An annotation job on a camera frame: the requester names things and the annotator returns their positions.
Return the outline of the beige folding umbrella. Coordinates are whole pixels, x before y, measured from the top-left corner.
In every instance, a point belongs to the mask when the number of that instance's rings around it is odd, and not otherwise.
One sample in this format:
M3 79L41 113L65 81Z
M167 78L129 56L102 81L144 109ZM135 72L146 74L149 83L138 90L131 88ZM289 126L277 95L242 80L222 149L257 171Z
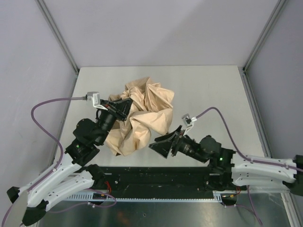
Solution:
M150 77L133 80L125 85L123 93L110 95L110 101L133 100L126 121L117 120L106 139L111 152L128 156L148 145L152 131L165 135L172 123L174 95Z

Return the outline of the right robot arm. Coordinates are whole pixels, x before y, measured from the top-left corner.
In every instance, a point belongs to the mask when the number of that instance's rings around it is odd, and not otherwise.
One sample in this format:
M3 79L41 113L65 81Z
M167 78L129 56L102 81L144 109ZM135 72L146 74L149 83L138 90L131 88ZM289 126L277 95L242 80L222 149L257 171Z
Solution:
M223 148L221 143L207 135L196 142L179 126L175 131L157 137L149 148L167 158L182 153L201 163L216 177L209 180L210 186L218 191L226 190L228 184L238 187L288 189L298 196L303 194L303 157L274 159L240 154Z

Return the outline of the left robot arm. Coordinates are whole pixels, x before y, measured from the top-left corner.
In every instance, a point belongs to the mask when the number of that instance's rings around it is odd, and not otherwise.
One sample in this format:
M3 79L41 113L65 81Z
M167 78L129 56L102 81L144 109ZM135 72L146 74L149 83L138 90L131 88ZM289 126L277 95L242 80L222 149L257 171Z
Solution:
M80 170L99 153L98 147L104 145L115 122L127 119L133 101L131 98L109 101L92 95L84 99L91 100L96 108L95 121L88 118L80 120L73 131L75 139L72 143L67 148L58 145L60 156L57 162L27 185L7 190L12 205L3 218L3 227L8 226L9 221L16 221L17 227L35 224L66 197L104 182L104 173L96 164L89 165L71 180L66 180L66 177Z

